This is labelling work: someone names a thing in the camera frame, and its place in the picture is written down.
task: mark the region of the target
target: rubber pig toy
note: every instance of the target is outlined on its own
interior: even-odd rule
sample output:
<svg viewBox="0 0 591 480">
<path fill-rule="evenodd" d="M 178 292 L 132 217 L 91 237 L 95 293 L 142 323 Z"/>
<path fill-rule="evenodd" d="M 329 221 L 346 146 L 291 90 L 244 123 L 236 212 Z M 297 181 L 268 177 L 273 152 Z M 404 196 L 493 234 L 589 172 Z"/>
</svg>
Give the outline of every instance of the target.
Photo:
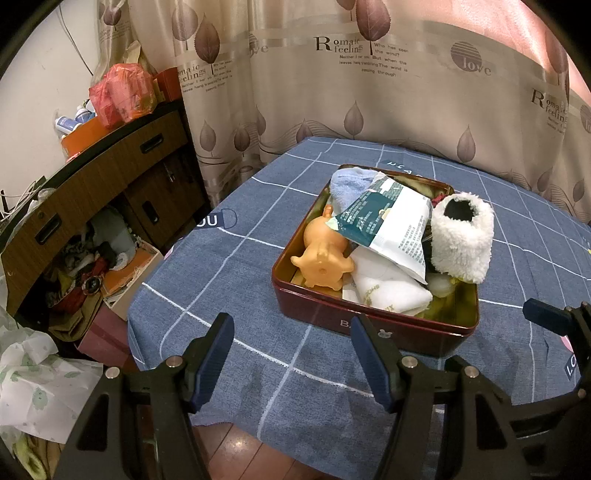
<svg viewBox="0 0 591 480">
<path fill-rule="evenodd" d="M 304 230 L 306 251 L 301 257 L 291 257 L 291 263 L 301 270 L 306 287 L 318 285 L 340 290 L 343 274 L 355 268 L 353 259 L 343 256 L 349 241 L 326 226 L 332 211 L 332 205 L 326 205 L 322 216 L 308 223 Z"/>
</svg>

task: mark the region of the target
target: leaf pattern curtain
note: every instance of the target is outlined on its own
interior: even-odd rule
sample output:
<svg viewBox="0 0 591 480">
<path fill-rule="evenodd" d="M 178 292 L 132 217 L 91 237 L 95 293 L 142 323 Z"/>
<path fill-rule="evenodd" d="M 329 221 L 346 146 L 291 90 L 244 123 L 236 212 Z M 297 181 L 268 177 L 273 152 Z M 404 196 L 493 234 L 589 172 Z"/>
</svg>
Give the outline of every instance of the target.
<svg viewBox="0 0 591 480">
<path fill-rule="evenodd" d="M 177 66 L 214 205 L 323 136 L 475 166 L 591 220 L 591 93 L 521 0 L 128 1 L 150 62 Z"/>
</svg>

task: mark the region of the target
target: door handle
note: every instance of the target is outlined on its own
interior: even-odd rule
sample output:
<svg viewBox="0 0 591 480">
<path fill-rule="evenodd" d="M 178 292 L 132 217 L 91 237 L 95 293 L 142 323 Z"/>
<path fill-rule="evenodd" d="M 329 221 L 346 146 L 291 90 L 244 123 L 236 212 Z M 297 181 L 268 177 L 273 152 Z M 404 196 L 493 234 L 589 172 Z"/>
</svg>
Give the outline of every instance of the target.
<svg viewBox="0 0 591 480">
<path fill-rule="evenodd" d="M 158 214 L 156 213 L 156 209 L 154 208 L 154 205 L 152 205 L 152 202 L 150 202 L 149 200 L 146 200 L 142 204 L 142 209 L 144 210 L 145 214 L 150 219 L 150 222 L 152 222 L 153 225 L 156 225 L 156 223 L 158 223 L 160 218 L 158 217 Z"/>
<path fill-rule="evenodd" d="M 139 150 L 143 153 L 146 154 L 148 153 L 150 150 L 155 149 L 158 145 L 160 145 L 162 142 L 164 141 L 164 135 L 163 134 L 158 134 L 155 137 L 150 138 L 148 141 L 142 143 L 139 146 Z"/>
<path fill-rule="evenodd" d="M 39 230 L 39 233 L 35 235 L 35 240 L 39 245 L 45 244 L 49 238 L 57 232 L 57 229 L 61 226 L 61 218 L 56 213 L 49 221 Z"/>
</svg>

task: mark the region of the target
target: blue tablecloth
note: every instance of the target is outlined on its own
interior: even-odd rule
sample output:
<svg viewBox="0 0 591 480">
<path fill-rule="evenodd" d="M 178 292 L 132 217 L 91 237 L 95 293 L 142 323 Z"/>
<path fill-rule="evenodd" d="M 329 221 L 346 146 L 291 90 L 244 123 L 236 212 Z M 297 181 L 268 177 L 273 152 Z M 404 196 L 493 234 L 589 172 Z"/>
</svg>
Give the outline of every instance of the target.
<svg viewBox="0 0 591 480">
<path fill-rule="evenodd" d="M 527 322 L 521 306 L 530 297 L 560 308 L 591 300 L 589 227 L 534 193 L 458 163 L 314 137 L 215 209 L 225 228 L 195 229 L 179 241 L 131 305 L 129 342 L 142 369 L 181 354 L 218 312 L 234 317 L 234 344 L 212 400 L 194 424 L 230 421 L 321 471 L 372 478 L 394 418 L 374 402 L 350 339 L 282 315 L 270 278 L 281 250 L 343 163 L 437 179 L 490 202 L 495 239 L 479 286 L 480 324 L 456 353 L 514 403 L 574 388 L 579 375 L 566 344 Z M 432 367 L 443 363 L 421 359 Z M 426 478 L 436 466 L 442 412 L 433 411 Z"/>
</svg>

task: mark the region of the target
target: wall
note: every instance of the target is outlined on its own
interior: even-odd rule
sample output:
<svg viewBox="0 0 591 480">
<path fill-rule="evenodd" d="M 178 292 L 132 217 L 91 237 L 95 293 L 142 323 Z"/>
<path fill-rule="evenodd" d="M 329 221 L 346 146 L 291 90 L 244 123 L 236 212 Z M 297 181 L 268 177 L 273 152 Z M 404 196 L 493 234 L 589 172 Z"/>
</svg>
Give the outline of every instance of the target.
<svg viewBox="0 0 591 480">
<path fill-rule="evenodd" d="M 96 0 L 64 0 L 65 23 L 91 70 L 99 58 Z M 52 12 L 21 47 L 0 79 L 0 189 L 19 196 L 65 162 L 52 121 L 73 117 L 88 98 L 91 75 Z M 18 198 L 8 199 L 9 207 Z"/>
</svg>

